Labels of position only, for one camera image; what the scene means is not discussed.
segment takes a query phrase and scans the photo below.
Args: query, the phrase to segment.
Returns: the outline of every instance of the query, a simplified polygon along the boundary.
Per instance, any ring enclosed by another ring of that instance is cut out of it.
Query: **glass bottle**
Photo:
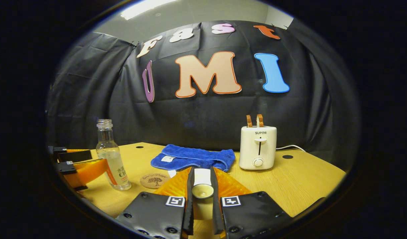
[[[119,147],[113,140],[113,124],[111,119],[97,121],[98,144],[96,153],[99,158],[107,159],[108,170],[104,173],[112,188],[120,191],[128,190],[131,183],[126,175]]]

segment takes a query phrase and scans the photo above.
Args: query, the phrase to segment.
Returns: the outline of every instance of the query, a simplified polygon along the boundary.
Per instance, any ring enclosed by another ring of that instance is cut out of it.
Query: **white toaster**
[[[264,170],[273,167],[276,141],[276,127],[242,127],[239,166],[248,170]]]

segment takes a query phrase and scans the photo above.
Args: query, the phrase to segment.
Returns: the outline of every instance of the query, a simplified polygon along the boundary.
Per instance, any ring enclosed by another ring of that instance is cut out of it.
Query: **ceiling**
[[[100,23],[94,32],[128,42],[143,42],[152,36],[191,23],[214,20],[245,20],[285,28],[293,17],[256,0],[178,0],[125,20],[120,12]]]

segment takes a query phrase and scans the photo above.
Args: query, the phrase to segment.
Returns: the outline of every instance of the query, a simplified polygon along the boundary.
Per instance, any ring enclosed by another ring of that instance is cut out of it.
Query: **black curtain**
[[[229,23],[235,31],[215,35],[211,26]],[[275,30],[281,39],[263,35],[254,25]],[[194,36],[169,42],[174,32],[191,27]],[[212,21],[178,27],[146,55],[142,45],[90,33],[66,56],[48,100],[50,144],[94,148],[97,118],[110,118],[119,145],[135,142],[174,144],[207,150],[240,149],[246,115],[262,114],[264,124],[277,127],[277,147],[298,145],[343,170],[357,151],[360,117],[352,77],[323,39],[293,20],[287,30],[248,21]],[[181,56],[194,55],[207,66],[212,55],[231,51],[242,91],[216,94],[199,91],[177,98]],[[264,91],[266,82],[256,53],[278,56],[285,93]],[[155,99],[149,103],[142,72],[152,61]]]

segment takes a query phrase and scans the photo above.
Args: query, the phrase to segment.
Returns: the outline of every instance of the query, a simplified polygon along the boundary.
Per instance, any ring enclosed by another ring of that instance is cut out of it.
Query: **toaster knob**
[[[254,159],[254,166],[255,167],[260,167],[263,162],[264,161],[262,160],[262,158],[256,158],[256,159]]]

